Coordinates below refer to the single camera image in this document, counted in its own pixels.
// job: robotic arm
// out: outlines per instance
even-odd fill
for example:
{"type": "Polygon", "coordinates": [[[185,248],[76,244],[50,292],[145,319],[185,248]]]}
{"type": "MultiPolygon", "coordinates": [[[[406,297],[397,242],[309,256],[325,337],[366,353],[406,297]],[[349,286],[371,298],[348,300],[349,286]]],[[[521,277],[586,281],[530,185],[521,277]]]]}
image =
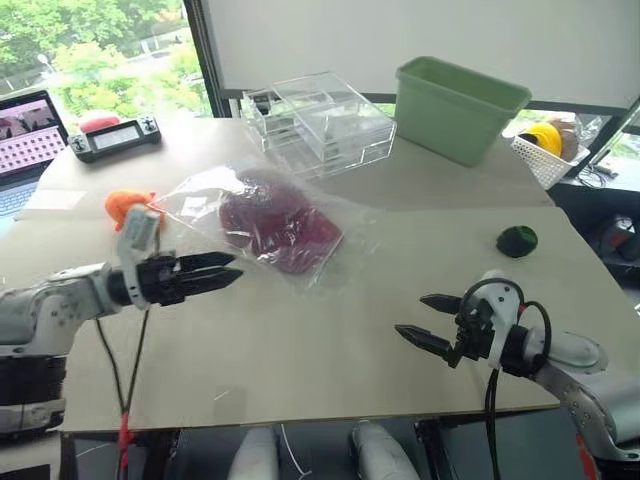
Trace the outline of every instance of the robotic arm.
{"type": "Polygon", "coordinates": [[[0,440],[33,436],[62,423],[66,356],[85,320],[135,304],[181,303],[233,283],[233,255],[211,252],[147,258],[159,217],[130,210],[118,244],[122,267],[108,263],[58,272],[30,288],[0,294],[0,440]]]}
{"type": "Polygon", "coordinates": [[[640,478],[640,377],[611,367],[594,341],[518,325],[530,304],[500,272],[485,274],[464,297],[434,294],[420,301],[456,315],[456,343],[412,325],[396,330],[415,346],[455,368],[464,356],[524,376],[566,405],[603,475],[640,478]]]}

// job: red object in bag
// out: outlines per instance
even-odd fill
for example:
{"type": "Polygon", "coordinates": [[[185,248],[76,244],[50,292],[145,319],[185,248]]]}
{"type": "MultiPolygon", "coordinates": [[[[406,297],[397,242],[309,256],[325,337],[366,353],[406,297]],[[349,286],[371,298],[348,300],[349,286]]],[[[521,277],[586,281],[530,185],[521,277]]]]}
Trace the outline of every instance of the red object in bag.
{"type": "Polygon", "coordinates": [[[301,274],[320,264],[342,232],[307,197],[271,170],[238,176],[242,192],[229,192],[220,206],[227,241],[284,273],[301,274]]]}

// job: white wall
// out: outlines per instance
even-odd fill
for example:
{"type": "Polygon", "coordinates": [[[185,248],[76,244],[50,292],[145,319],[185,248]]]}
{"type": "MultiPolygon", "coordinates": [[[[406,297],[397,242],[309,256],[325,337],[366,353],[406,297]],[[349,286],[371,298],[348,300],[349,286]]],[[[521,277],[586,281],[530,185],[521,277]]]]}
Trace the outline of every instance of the white wall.
{"type": "Polygon", "coordinates": [[[638,0],[204,0],[225,88],[334,70],[395,93],[433,55],[528,86],[535,100],[628,108],[640,95],[638,0]]]}

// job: green plastic bin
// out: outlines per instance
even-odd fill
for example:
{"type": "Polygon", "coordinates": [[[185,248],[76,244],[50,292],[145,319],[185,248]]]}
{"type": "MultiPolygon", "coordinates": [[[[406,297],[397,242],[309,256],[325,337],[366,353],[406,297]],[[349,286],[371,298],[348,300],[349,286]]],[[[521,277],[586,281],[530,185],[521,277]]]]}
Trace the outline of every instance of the green plastic bin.
{"type": "Polygon", "coordinates": [[[531,99],[525,87],[434,57],[411,60],[396,76],[398,135],[467,167],[531,99]]]}

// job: laptop screen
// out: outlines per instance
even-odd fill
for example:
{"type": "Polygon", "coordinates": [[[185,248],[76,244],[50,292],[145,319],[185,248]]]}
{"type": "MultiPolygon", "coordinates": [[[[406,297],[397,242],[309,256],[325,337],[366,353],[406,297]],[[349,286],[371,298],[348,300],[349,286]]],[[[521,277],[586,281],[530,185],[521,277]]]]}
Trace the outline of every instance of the laptop screen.
{"type": "Polygon", "coordinates": [[[66,141],[46,92],[0,102],[0,177],[46,166],[66,141]]]}

